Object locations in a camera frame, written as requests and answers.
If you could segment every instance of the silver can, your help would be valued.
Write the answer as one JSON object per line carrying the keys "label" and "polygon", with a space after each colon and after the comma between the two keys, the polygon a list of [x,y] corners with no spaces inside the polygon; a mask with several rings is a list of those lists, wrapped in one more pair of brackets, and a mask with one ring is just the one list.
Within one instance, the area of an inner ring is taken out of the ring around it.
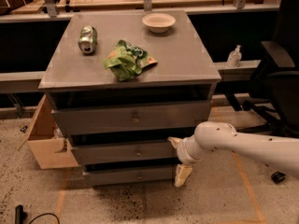
{"label": "silver can", "polygon": [[84,54],[91,54],[96,48],[97,32],[92,26],[84,26],[80,33],[78,46]]}

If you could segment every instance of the cardboard box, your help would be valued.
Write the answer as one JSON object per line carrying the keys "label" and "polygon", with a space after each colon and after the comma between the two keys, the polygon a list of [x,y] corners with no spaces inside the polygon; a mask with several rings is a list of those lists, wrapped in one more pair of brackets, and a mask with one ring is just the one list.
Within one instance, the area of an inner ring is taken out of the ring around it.
{"label": "cardboard box", "polygon": [[50,103],[44,96],[37,106],[22,144],[27,141],[41,169],[78,166],[67,138],[54,137],[56,128]]}

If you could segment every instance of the bottle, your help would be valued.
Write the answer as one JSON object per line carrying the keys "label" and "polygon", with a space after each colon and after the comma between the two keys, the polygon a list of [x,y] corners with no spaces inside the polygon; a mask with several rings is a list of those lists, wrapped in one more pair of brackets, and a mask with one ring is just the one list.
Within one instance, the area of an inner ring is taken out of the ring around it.
{"label": "bottle", "polygon": [[233,50],[227,59],[228,66],[235,66],[238,67],[240,65],[240,61],[242,58],[242,53],[240,52],[240,45],[236,45],[235,50]]}

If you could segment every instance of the cable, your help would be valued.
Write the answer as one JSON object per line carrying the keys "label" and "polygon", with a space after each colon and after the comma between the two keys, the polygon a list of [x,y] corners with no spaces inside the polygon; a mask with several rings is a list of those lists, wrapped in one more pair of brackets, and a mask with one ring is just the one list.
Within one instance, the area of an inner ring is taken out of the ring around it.
{"label": "cable", "polygon": [[56,219],[57,219],[57,223],[60,224],[60,222],[59,222],[59,218],[58,218],[55,214],[53,214],[53,213],[44,213],[44,214],[41,214],[41,215],[35,217],[33,220],[31,220],[28,224],[33,223],[36,219],[38,219],[38,218],[40,218],[40,217],[43,217],[43,216],[45,216],[45,215],[51,215],[51,216],[56,217]]}

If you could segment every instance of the desk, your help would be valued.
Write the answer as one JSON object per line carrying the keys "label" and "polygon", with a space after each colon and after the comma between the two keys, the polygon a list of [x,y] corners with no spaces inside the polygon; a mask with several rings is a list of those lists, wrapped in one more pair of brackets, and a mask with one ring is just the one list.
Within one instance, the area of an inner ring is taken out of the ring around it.
{"label": "desk", "polygon": [[[221,77],[184,11],[155,34],[144,11],[84,13],[69,22],[39,89],[92,185],[173,178],[176,151],[167,137],[191,135],[208,119]],[[98,32],[93,55],[78,48],[85,25]],[[158,64],[119,82],[103,60],[120,39],[148,51]]]}

